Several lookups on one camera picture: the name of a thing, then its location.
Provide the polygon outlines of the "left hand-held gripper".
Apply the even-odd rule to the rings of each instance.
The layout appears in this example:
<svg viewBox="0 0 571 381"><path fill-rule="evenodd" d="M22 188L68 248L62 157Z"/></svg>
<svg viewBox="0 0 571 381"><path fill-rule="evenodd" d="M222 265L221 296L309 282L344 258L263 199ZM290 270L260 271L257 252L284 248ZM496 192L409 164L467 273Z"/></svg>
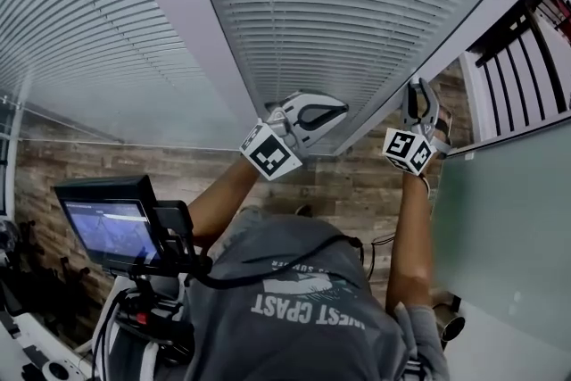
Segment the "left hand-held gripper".
<svg viewBox="0 0 571 381"><path fill-rule="evenodd" d="M258 118L241 155L268 181L302 166L310 146L347 116L344 102L320 92L295 92Z"/></svg>

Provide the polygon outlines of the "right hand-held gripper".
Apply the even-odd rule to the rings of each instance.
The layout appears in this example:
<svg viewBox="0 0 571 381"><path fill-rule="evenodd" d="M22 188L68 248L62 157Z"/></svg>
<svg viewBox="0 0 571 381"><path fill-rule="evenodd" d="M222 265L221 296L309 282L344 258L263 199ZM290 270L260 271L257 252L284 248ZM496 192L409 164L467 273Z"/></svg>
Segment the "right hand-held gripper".
<svg viewBox="0 0 571 381"><path fill-rule="evenodd" d="M418 90L426 100L426 110L418 117ZM417 83L408 83L403 92L401 123L414 126L413 131L388 128L382 155L397 169L412 175L423 173L428 164L440 155L434 136L440 112L440 103L429 83L420 78Z"/></svg>

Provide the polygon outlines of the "person's right hand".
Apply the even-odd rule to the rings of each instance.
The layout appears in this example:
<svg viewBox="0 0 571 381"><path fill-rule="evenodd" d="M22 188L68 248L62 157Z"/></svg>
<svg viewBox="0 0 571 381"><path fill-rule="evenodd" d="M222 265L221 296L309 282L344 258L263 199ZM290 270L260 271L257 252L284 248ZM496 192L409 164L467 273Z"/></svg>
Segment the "person's right hand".
<svg viewBox="0 0 571 381"><path fill-rule="evenodd" d="M448 152L451 150L451 112L446 108L441 108L438 114L438 121L434 131L434 139L438 139L438 146L436 147L439 152L439 158L445 159Z"/></svg>

